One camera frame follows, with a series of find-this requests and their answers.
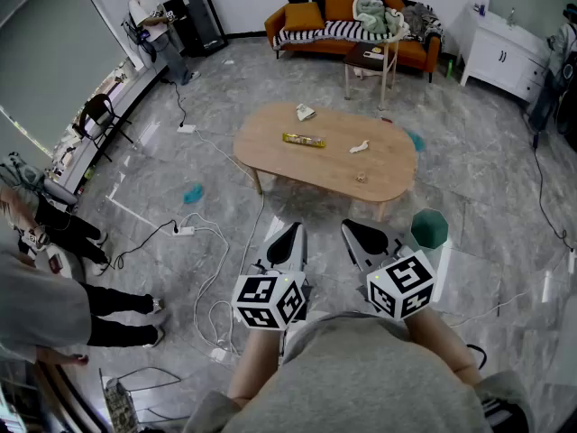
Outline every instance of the black pants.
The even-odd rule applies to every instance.
[[[36,222],[42,225],[50,240],[80,257],[86,257],[94,263],[105,263],[106,255],[88,239],[99,239],[100,230],[77,216],[62,212],[40,196],[40,205],[36,213]]]
[[[536,131],[542,132],[547,126],[549,116],[557,106],[562,90],[563,88],[555,79],[553,72],[548,70],[543,89],[539,94],[533,112],[529,116],[529,123]]]
[[[92,333],[89,346],[142,346],[153,344],[158,337],[154,326],[125,326],[120,322],[107,321],[97,316],[108,316],[118,311],[136,311],[148,314],[152,311],[150,295],[132,295],[114,289],[80,284],[88,295],[92,315]]]

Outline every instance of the marble floor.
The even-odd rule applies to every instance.
[[[234,64],[224,64],[232,60]],[[377,78],[355,79],[352,99],[343,99],[343,64],[339,59],[283,54],[276,60],[265,39],[234,41],[205,60],[188,60],[202,77],[179,87],[187,124],[195,124],[203,138],[232,155],[235,134],[244,118],[273,101],[304,102],[359,115],[379,117]],[[386,220],[399,231],[422,207],[441,210],[449,223],[445,245],[448,264],[443,292],[434,307],[446,321],[459,324],[479,316],[515,295],[530,292],[499,311],[476,318],[455,330],[465,342],[483,347],[489,360],[484,375],[512,368],[525,384],[538,431],[549,432],[565,420],[577,404],[577,387],[554,385],[546,376],[556,349],[564,304],[575,293],[567,273],[566,250],[547,226],[538,206],[538,172],[529,135],[513,97],[470,79],[461,88],[458,78],[445,78],[440,65],[433,83],[420,73],[400,71],[394,91],[387,94],[385,116],[418,133],[426,149],[418,154],[413,187],[390,203]],[[190,212],[218,223],[230,250],[220,275],[194,308],[201,284],[216,270],[224,242],[209,231],[173,238],[157,233],[142,249],[124,257],[122,270],[109,269],[92,284],[135,293],[162,296],[167,312],[165,340],[152,350],[88,350],[91,363],[69,370],[77,387],[104,416],[98,369],[106,377],[121,376],[145,367],[177,375],[182,382],[134,393],[142,421],[186,417],[209,389],[225,390],[237,358],[207,343],[218,339],[227,346],[230,313],[218,300],[230,299],[247,239],[261,208],[252,181],[210,143],[196,134],[177,134],[182,112],[172,85],[157,84],[136,107],[124,130],[141,140],[132,147],[118,137],[108,149],[113,162],[102,159],[86,185],[78,213],[108,230],[114,257],[137,247],[153,230],[139,217],[159,225],[178,222]],[[577,153],[556,134],[538,150],[545,175],[543,203],[555,225],[577,237]],[[283,178],[262,176],[264,207],[251,241],[247,263],[271,224],[301,221],[308,232],[307,277],[315,286],[314,311],[369,310],[355,291],[358,272],[351,264],[339,233],[345,217],[374,217],[375,207]],[[196,182],[204,196],[195,204],[183,194]],[[111,202],[114,200],[139,217]],[[188,225],[205,226],[191,218]],[[543,301],[545,273],[552,273],[548,300]],[[127,323],[144,322],[123,313]],[[247,336],[238,322],[234,344],[242,351]],[[127,388],[174,380],[152,369],[124,379]],[[163,422],[178,428],[181,422]]]

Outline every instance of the man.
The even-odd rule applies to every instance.
[[[542,132],[563,93],[565,84],[562,80],[561,69],[572,51],[577,51],[577,6],[568,4],[563,11],[567,23],[559,28],[557,34],[549,41],[551,55],[549,69],[545,76],[545,84],[536,101],[533,112],[526,120],[533,133]]]
[[[534,431],[514,373],[482,380],[469,349],[430,308],[405,324],[362,313],[321,319],[293,337],[280,368],[281,333],[253,330],[228,396],[210,392],[184,431]]]
[[[0,165],[0,211],[25,233],[37,239],[48,235],[54,244],[92,260],[95,276],[108,268],[110,259],[102,250],[108,234],[52,206],[43,195],[30,189],[18,170],[6,165]]]
[[[171,21],[166,17],[164,7],[158,0],[130,0],[128,9],[134,23],[149,32],[150,35],[146,40],[166,61],[180,85],[186,85],[191,79],[195,80],[200,77],[200,72],[193,72],[192,74],[189,72],[187,63],[180,56],[167,26],[167,23],[171,23]]]
[[[163,304],[151,295],[93,287],[37,270],[31,258],[6,245],[0,245],[0,268],[0,358],[86,365],[85,356],[63,355],[53,348],[152,348],[164,337],[161,327],[99,318],[117,311],[157,313]]]

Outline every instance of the blue object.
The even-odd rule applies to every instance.
[[[407,129],[405,129],[405,132],[407,132],[408,137],[412,140],[413,145],[415,146],[415,151],[422,152],[425,150],[425,140],[423,138]]]
[[[202,195],[203,195],[202,185],[200,183],[195,183],[194,186],[192,187],[192,190],[190,190],[189,192],[185,192],[184,203],[192,204],[194,202],[197,202],[198,200],[200,200],[200,198],[202,198]]]

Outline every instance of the white cabinet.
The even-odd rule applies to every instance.
[[[544,83],[549,56],[545,41],[507,26],[493,13],[480,16],[468,9],[464,19],[457,58],[457,63],[465,61],[461,85],[471,76],[532,101]]]

